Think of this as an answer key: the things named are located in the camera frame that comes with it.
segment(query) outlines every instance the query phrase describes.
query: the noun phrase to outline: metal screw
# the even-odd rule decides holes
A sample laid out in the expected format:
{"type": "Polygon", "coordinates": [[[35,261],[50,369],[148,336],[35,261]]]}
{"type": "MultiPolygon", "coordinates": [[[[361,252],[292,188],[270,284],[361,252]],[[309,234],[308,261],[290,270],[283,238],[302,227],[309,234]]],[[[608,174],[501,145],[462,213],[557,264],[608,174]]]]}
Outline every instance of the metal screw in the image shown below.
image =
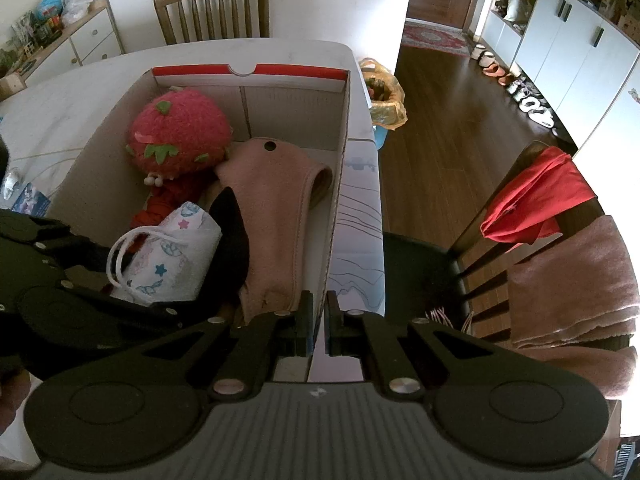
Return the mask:
{"type": "Polygon", "coordinates": [[[213,384],[213,391],[220,395],[235,395],[244,390],[240,379],[220,379],[213,384]]]}
{"type": "Polygon", "coordinates": [[[420,383],[410,377],[397,377],[389,381],[389,389],[396,394],[414,394],[420,389],[420,383]]]}

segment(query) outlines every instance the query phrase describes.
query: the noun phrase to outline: red rug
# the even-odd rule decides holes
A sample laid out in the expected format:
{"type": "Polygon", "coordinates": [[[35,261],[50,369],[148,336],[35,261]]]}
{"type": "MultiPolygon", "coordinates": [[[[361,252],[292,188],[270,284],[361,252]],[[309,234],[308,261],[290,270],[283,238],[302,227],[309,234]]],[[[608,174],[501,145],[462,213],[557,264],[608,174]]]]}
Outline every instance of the red rug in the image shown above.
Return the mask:
{"type": "Polygon", "coordinates": [[[434,23],[404,22],[402,44],[469,57],[471,41],[464,32],[455,28],[440,27],[434,23]]]}

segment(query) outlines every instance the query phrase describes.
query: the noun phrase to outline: red cloth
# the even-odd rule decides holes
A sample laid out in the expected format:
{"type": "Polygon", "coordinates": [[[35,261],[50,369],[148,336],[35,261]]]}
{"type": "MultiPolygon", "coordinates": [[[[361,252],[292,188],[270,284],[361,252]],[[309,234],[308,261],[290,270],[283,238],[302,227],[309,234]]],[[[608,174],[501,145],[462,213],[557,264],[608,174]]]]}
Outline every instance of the red cloth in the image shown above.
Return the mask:
{"type": "MultiPolygon", "coordinates": [[[[146,200],[146,209],[132,218],[131,228],[159,225],[172,211],[178,209],[185,202],[196,203],[204,189],[215,178],[215,174],[211,171],[197,171],[196,173],[186,173],[173,180],[165,180],[161,187],[153,187],[151,196],[146,200]]],[[[145,239],[145,235],[138,236],[129,247],[129,252],[137,252],[145,239]]]]}
{"type": "Polygon", "coordinates": [[[496,242],[532,244],[560,232],[557,214],[594,197],[571,156],[549,147],[493,199],[480,232],[496,242]]]}

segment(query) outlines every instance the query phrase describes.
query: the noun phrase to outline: brown towel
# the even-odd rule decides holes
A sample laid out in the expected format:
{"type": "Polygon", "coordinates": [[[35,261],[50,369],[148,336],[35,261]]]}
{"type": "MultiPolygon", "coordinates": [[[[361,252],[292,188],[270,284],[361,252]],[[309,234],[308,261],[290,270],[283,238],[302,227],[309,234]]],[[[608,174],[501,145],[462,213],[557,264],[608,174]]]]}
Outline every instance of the brown towel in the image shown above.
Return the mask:
{"type": "Polygon", "coordinates": [[[244,321],[296,310],[302,292],[306,218],[331,186],[332,171],[301,148],[255,137],[215,168],[233,189],[249,237],[249,273],[240,290],[244,321]]]}
{"type": "Polygon", "coordinates": [[[511,341],[553,347],[633,334],[638,282],[611,216],[508,271],[511,341]]]}
{"type": "Polygon", "coordinates": [[[638,360],[638,352],[633,346],[617,352],[582,346],[521,348],[514,351],[584,377],[606,399],[619,399],[626,393],[638,360]]]}

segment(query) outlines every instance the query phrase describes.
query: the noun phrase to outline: white cabinet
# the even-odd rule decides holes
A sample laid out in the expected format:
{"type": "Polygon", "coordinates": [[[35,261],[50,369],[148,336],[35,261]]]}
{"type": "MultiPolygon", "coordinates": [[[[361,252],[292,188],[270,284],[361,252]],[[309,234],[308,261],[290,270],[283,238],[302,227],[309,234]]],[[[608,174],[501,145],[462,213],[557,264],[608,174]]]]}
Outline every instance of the white cabinet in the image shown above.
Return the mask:
{"type": "Polygon", "coordinates": [[[500,40],[498,40],[498,44],[494,47],[494,52],[507,66],[511,66],[521,40],[521,35],[513,30],[508,23],[505,23],[502,28],[500,40]]]}
{"type": "Polygon", "coordinates": [[[536,0],[527,30],[516,55],[516,63],[535,80],[562,25],[569,0],[536,0]]]}
{"type": "Polygon", "coordinates": [[[120,54],[120,45],[116,34],[112,32],[100,45],[93,49],[91,54],[82,60],[82,65],[88,65],[89,63],[119,56],[120,54]]]}
{"type": "Polygon", "coordinates": [[[482,40],[509,67],[513,62],[513,57],[516,55],[521,37],[511,28],[509,23],[505,22],[494,11],[491,11],[486,19],[482,40]]]}
{"type": "Polygon", "coordinates": [[[500,16],[491,10],[486,17],[486,23],[482,31],[482,39],[488,48],[495,50],[495,46],[498,44],[498,41],[500,41],[503,27],[504,22],[500,16]]]}
{"type": "Polygon", "coordinates": [[[47,58],[37,67],[36,70],[27,79],[28,86],[34,86],[38,83],[51,79],[57,75],[69,72],[78,68],[78,58],[76,52],[71,45],[70,40],[63,42],[56,50],[47,56],[47,58]]]}
{"type": "Polygon", "coordinates": [[[98,6],[85,18],[69,25],[56,43],[39,55],[43,61],[24,82],[30,87],[82,65],[122,54],[108,0],[96,0],[98,6]]]}
{"type": "Polygon", "coordinates": [[[639,124],[640,67],[637,67],[574,157],[604,212],[616,221],[637,276],[640,276],[639,124]]]}
{"type": "Polygon", "coordinates": [[[553,109],[559,107],[578,75],[601,25],[602,17],[584,4],[569,0],[564,6],[562,24],[538,76],[533,80],[553,109]]]}
{"type": "Polygon", "coordinates": [[[97,47],[104,38],[113,32],[107,9],[98,13],[87,24],[83,25],[71,36],[71,41],[81,60],[97,47]]]}
{"type": "Polygon", "coordinates": [[[593,46],[556,109],[578,147],[607,111],[638,54],[638,46],[613,25],[600,25],[593,46]]]}

